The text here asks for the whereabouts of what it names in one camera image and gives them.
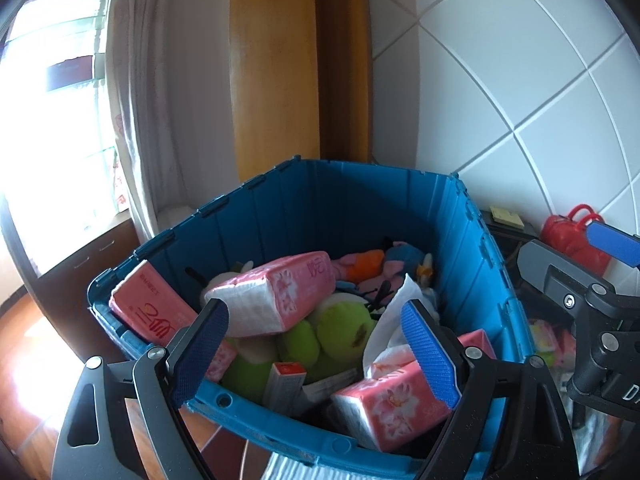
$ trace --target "window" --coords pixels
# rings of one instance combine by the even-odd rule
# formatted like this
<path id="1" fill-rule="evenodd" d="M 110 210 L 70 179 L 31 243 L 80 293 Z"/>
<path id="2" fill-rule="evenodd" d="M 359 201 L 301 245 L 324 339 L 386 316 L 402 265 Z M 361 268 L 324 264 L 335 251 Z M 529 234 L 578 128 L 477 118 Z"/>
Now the window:
<path id="1" fill-rule="evenodd" d="M 30 0 L 0 60 L 0 192 L 37 275 L 127 209 L 104 80 L 106 0 Z"/>

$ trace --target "blue plush toy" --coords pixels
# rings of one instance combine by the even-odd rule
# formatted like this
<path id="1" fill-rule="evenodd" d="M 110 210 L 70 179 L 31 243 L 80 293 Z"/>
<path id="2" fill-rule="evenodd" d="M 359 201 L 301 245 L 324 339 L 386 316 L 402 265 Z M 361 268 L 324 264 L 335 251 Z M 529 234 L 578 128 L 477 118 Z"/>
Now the blue plush toy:
<path id="1" fill-rule="evenodd" d="M 402 276 L 407 273 L 415 279 L 418 266 L 422 265 L 424 257 L 425 254 L 420 249 L 406 242 L 394 242 L 393 246 L 386 250 L 385 263 L 391 261 L 404 262 Z"/>

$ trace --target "white curtain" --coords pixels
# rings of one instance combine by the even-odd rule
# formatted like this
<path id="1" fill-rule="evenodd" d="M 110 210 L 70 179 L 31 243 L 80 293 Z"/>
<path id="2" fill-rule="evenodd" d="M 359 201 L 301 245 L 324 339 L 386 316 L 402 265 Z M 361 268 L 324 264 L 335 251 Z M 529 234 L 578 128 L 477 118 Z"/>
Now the white curtain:
<path id="1" fill-rule="evenodd" d="M 193 212 L 168 115 L 167 7 L 168 0 L 109 0 L 108 5 L 107 90 L 141 242 Z"/>

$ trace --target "blue gripper pad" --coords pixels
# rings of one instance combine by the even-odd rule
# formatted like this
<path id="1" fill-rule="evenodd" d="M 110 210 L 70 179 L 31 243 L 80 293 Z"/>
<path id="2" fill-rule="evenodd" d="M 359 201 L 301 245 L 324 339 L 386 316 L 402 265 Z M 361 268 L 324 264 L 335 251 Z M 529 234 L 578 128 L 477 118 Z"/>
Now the blue gripper pad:
<path id="1" fill-rule="evenodd" d="M 600 222 L 587 226 L 587 240 L 629 267 L 640 266 L 640 238 Z"/>
<path id="2" fill-rule="evenodd" d="M 400 326 L 434 397 L 453 410 L 462 396 L 456 381 L 456 367 L 429 325 L 410 302 L 402 306 Z"/>
<path id="3" fill-rule="evenodd" d="M 171 399 L 176 409 L 195 397 L 204 374 L 229 327 L 228 307 L 223 301 L 211 300 L 210 303 L 212 301 L 216 303 L 213 310 L 211 311 L 207 304 L 191 325 L 190 329 L 201 323 L 190 343 L 181 349 L 182 353 L 175 364 Z"/>

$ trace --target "metal bolt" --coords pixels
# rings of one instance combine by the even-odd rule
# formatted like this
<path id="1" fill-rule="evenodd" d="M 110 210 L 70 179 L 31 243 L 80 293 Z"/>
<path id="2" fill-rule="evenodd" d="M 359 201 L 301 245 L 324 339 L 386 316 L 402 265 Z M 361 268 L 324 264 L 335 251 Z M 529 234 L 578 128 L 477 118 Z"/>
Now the metal bolt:
<path id="1" fill-rule="evenodd" d="M 616 339 L 616 336 L 610 334 L 609 332 L 605 332 L 604 334 L 602 334 L 600 340 L 602 341 L 602 346 L 604 346 L 604 348 L 606 348 L 610 352 L 615 352 L 618 348 L 620 348 L 620 343 Z"/>
<path id="2" fill-rule="evenodd" d="M 102 364 L 102 359 L 100 359 L 97 355 L 94 355 L 93 357 L 89 357 L 89 359 L 84 364 L 84 366 L 86 366 L 90 370 L 95 370 L 101 364 Z"/>
<path id="3" fill-rule="evenodd" d="M 531 364 L 531 366 L 533 366 L 534 368 L 543 368 L 545 366 L 545 362 L 543 361 L 542 357 L 537 355 L 532 355 L 529 358 L 529 364 Z"/>
<path id="4" fill-rule="evenodd" d="M 604 296 L 607 293 L 607 289 L 599 283 L 594 283 L 593 285 L 591 285 L 591 288 L 599 296 Z"/>
<path id="5" fill-rule="evenodd" d="M 154 346 L 151 350 L 149 350 L 149 352 L 146 353 L 146 356 L 149 359 L 161 359 L 162 357 L 164 357 L 164 348 L 162 348 L 161 346 Z"/>
<path id="6" fill-rule="evenodd" d="M 469 359 L 479 359 L 482 357 L 482 350 L 479 348 L 476 348 L 475 346 L 470 346 L 465 350 L 465 355 Z"/>
<path id="7" fill-rule="evenodd" d="M 573 294 L 567 294 L 564 297 L 564 306 L 567 308 L 573 308 L 575 305 L 575 298 Z"/>

